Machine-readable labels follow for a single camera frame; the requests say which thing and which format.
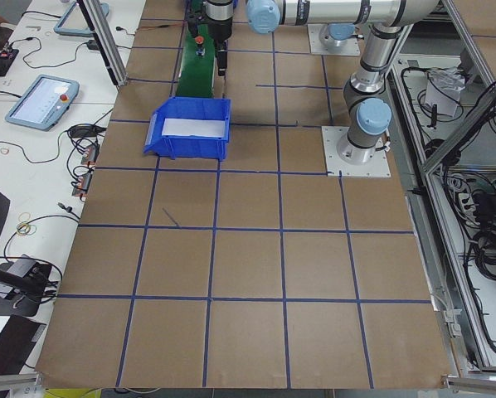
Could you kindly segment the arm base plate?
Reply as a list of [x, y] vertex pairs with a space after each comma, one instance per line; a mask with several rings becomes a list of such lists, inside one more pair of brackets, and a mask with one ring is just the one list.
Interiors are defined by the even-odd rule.
[[360, 56], [361, 35], [352, 23], [309, 24], [308, 34], [312, 54]]
[[323, 126], [323, 150], [330, 177], [389, 178], [387, 151], [379, 138], [372, 148], [353, 147], [348, 141], [348, 127]]

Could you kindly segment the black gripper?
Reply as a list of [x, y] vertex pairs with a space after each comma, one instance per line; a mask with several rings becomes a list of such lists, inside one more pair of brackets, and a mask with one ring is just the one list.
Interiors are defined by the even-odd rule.
[[226, 76], [228, 68], [228, 54], [226, 41], [232, 34], [234, 15], [233, 0], [208, 0], [204, 2], [204, 15], [208, 25], [208, 33], [214, 42], [216, 50], [216, 67], [219, 76]]

